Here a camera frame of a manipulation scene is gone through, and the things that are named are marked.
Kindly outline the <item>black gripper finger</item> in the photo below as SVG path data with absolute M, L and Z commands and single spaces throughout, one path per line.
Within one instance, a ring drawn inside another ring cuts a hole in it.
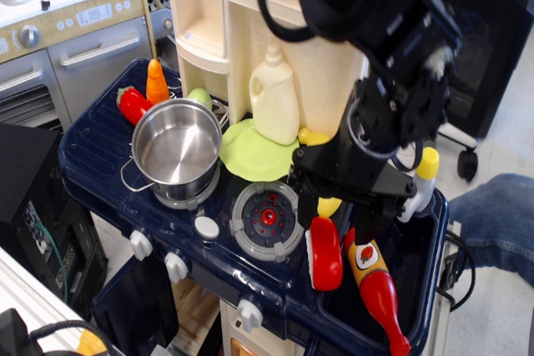
M 298 199 L 298 221 L 304 230 L 308 230 L 317 213 L 319 196 L 302 191 Z
M 366 244 L 379 237 L 395 220 L 395 202 L 369 206 L 356 205 L 352 212 L 355 243 Z

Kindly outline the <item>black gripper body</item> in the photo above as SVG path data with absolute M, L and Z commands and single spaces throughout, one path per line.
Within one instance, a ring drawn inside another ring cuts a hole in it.
M 340 198 L 401 214 L 416 185 L 389 161 L 411 143 L 434 135 L 445 122 L 447 78 L 422 70 L 405 87 L 372 73 L 355 83 L 335 136 L 293 153 L 289 185 L 307 198 Z

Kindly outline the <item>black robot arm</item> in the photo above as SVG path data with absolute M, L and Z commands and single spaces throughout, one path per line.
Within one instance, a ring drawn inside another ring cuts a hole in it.
M 350 43 L 370 62 L 335 136 L 293 154 L 290 185 L 299 194 L 300 224 L 310 205 L 339 198 L 356 205 L 355 242 L 378 237 L 406 210 L 417 186 L 390 161 L 400 148 L 434 137 L 446 121 L 447 81 L 461 33 L 443 0 L 299 0 L 302 28 L 287 28 L 259 10 L 270 31 L 288 43 L 320 37 Z

